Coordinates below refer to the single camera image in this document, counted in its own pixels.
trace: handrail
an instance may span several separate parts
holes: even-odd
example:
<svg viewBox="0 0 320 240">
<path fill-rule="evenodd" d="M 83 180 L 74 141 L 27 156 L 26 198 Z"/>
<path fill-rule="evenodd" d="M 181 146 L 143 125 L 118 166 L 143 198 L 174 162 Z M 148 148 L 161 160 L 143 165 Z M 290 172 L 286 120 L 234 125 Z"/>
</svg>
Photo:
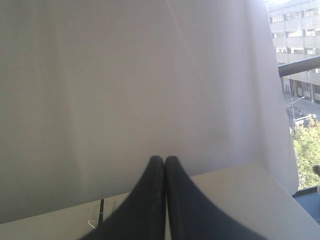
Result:
<svg viewBox="0 0 320 240">
<path fill-rule="evenodd" d="M 288 75 L 306 72 L 311 69 L 318 68 L 320 68 L 320 55 L 278 66 L 280 77 L 285 77 Z"/>
</svg>

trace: tree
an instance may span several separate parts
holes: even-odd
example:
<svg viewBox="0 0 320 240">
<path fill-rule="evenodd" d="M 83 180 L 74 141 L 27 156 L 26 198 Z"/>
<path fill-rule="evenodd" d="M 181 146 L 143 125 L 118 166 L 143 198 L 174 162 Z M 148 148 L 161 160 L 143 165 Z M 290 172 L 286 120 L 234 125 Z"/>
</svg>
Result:
<svg viewBox="0 0 320 240">
<path fill-rule="evenodd" d="M 308 118 L 308 126 L 291 129 L 291 138 L 296 156 L 299 190 L 317 186 L 320 178 L 313 173 L 312 166 L 320 164 L 320 122 Z"/>
</svg>

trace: office building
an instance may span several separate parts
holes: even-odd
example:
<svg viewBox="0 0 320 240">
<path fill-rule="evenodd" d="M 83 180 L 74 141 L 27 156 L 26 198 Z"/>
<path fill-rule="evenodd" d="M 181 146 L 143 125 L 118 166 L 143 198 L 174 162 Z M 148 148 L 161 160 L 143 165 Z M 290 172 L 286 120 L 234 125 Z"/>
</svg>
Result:
<svg viewBox="0 0 320 240">
<path fill-rule="evenodd" d="M 279 64 L 320 54 L 320 0 L 266 1 Z M 281 78 L 282 91 L 320 104 L 320 69 Z"/>
</svg>

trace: white table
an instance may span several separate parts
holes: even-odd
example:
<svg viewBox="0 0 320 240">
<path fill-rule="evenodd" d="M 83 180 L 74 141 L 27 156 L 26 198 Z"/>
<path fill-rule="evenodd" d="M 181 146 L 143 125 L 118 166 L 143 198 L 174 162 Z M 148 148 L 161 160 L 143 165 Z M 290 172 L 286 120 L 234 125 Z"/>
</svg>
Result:
<svg viewBox="0 0 320 240">
<path fill-rule="evenodd" d="M 258 163 L 192 177 L 208 198 L 234 219 L 270 240 L 320 239 L 320 226 Z M 104 218 L 126 194 L 104 200 Z M 98 220 L 100 201 L 0 225 L 2 240 L 72 240 Z M 170 239 L 169 228 L 166 239 Z"/>
</svg>

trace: white backdrop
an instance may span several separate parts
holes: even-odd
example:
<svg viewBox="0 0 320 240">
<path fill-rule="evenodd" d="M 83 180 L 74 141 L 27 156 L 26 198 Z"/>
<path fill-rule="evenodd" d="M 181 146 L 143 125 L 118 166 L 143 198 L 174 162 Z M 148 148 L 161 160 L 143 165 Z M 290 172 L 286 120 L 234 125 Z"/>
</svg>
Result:
<svg viewBox="0 0 320 240">
<path fill-rule="evenodd" d="M 0 18 L 0 223 L 128 192 L 151 155 L 190 175 L 258 161 L 295 193 L 263 0 L 8 0 Z"/>
</svg>

